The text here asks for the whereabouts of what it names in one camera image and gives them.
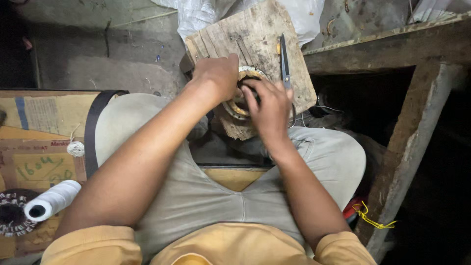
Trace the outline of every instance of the scissors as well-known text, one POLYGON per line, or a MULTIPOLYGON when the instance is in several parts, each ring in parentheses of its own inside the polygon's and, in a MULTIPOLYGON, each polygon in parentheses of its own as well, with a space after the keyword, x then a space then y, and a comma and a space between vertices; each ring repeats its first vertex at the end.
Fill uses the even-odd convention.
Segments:
MULTIPOLYGON (((290 68, 288 65, 288 54, 286 52, 286 42, 284 41, 284 33, 281 34, 281 78, 285 89, 291 89, 290 68)), ((288 128, 293 128, 296 123, 296 107, 291 103, 293 120, 288 128)))

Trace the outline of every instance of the scissor blade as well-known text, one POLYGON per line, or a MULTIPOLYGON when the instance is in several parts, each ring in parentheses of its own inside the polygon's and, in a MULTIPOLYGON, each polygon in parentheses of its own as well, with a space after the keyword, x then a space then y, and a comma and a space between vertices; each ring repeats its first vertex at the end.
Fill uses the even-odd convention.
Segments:
POLYGON ((281 35, 281 77, 285 88, 291 88, 290 69, 288 66, 288 54, 286 52, 286 42, 284 34, 281 35))

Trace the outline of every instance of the yellow string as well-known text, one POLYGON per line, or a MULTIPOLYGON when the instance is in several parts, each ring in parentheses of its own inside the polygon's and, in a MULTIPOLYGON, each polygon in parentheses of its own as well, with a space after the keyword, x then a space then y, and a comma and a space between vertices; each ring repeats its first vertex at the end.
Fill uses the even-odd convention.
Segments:
POLYGON ((372 221, 370 218, 368 218, 366 216, 366 214, 368 213, 368 207, 366 207, 366 204, 361 201, 361 203, 363 203, 363 206, 365 206, 365 209, 366 211, 365 212, 362 212, 360 209, 357 209, 355 208, 355 206, 361 206, 361 204, 355 204, 352 206, 352 208, 355 209, 355 211, 358 213, 358 215, 361 216, 361 218, 363 218, 363 220, 365 220, 367 223, 371 224, 372 226, 378 228, 378 229, 383 229, 383 228, 394 228, 394 223, 397 222, 397 221, 392 221, 391 223, 387 224, 387 225, 383 225, 383 224, 378 224, 377 222, 375 221, 372 221))

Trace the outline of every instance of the person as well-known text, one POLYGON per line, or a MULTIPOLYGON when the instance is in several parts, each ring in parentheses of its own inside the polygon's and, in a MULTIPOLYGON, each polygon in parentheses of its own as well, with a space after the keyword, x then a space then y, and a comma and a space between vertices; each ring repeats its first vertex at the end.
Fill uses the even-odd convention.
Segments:
POLYGON ((288 129, 293 91, 282 83, 242 87, 259 137, 238 148, 275 167, 242 192, 197 167, 186 137, 233 98, 237 77, 237 55, 205 58, 170 103, 150 94, 112 100, 96 127, 100 167, 41 264, 374 264, 341 214, 364 173, 364 150, 342 132, 288 129))

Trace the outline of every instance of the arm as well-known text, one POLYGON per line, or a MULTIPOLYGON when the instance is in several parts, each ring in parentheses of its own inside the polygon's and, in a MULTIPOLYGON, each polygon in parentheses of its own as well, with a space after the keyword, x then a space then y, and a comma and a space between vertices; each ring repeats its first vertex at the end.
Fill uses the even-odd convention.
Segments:
POLYGON ((287 121, 293 91, 268 80, 247 80, 260 96, 258 105, 247 86, 242 87, 252 122, 280 169, 294 219, 313 250, 328 234, 350 231, 339 207, 306 165, 288 138, 287 121))
POLYGON ((98 225, 134 225, 165 179, 175 151, 194 125, 236 92, 237 55, 203 59, 194 78, 159 114, 93 174, 67 209, 56 238, 98 225))

